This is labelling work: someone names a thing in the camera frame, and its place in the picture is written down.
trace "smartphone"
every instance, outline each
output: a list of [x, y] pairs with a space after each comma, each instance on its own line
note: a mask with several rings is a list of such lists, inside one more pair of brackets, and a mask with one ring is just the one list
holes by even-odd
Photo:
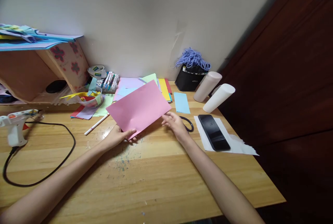
[[215, 151], [230, 150], [230, 146], [214, 118], [211, 115], [198, 115], [198, 118], [213, 149]]

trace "dark wooden wardrobe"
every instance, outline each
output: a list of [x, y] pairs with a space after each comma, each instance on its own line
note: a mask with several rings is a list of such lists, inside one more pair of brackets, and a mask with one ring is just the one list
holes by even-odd
[[332, 221], [333, 0], [276, 0], [221, 74], [220, 111], [292, 212]]

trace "wooden desk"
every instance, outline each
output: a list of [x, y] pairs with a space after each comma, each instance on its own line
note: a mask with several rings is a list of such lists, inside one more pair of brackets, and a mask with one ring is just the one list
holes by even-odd
[[[178, 92], [173, 82], [174, 92]], [[192, 138], [203, 149], [194, 116], [206, 114], [204, 103], [187, 92], [195, 127]], [[171, 104], [175, 112], [175, 103]], [[36, 105], [1, 106], [2, 115], [25, 110]], [[73, 133], [77, 144], [65, 165], [103, 140], [115, 121], [108, 117], [88, 136], [83, 133], [100, 118], [71, 119], [77, 108], [45, 106], [43, 121], [63, 123]], [[232, 127], [216, 109], [214, 117], [221, 118], [230, 134]], [[28, 143], [12, 159], [8, 177], [17, 183], [33, 183], [50, 173], [66, 156], [72, 138], [60, 126], [35, 125], [27, 133]], [[2, 168], [10, 147], [7, 130], [0, 128], [0, 166]], [[230, 177], [255, 207], [285, 202], [285, 199], [253, 156], [207, 152], [209, 157]], [[4, 211], [33, 188], [18, 188], [0, 179], [0, 207]], [[195, 169], [173, 133], [161, 127], [161, 120], [149, 126], [134, 145], [121, 143], [106, 153], [74, 186], [51, 213], [51, 223], [183, 223], [221, 215], [205, 182]]]

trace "blue yarn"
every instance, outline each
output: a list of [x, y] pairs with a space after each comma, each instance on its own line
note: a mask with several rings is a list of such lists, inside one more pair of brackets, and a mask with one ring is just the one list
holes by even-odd
[[187, 68], [190, 68], [192, 66], [200, 66], [204, 70], [210, 70], [211, 64], [206, 62], [201, 57], [201, 53], [198, 51], [195, 51], [191, 48], [186, 49], [181, 58], [176, 62], [175, 67], [179, 67], [182, 64], [186, 64]]

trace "forearm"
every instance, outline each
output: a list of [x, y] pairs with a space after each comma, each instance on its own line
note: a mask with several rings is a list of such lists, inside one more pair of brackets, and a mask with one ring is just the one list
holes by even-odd
[[41, 223], [104, 152], [100, 144], [87, 151], [13, 204], [1, 215], [0, 223]]
[[231, 223], [264, 223], [242, 192], [190, 136], [182, 140], [181, 144]]

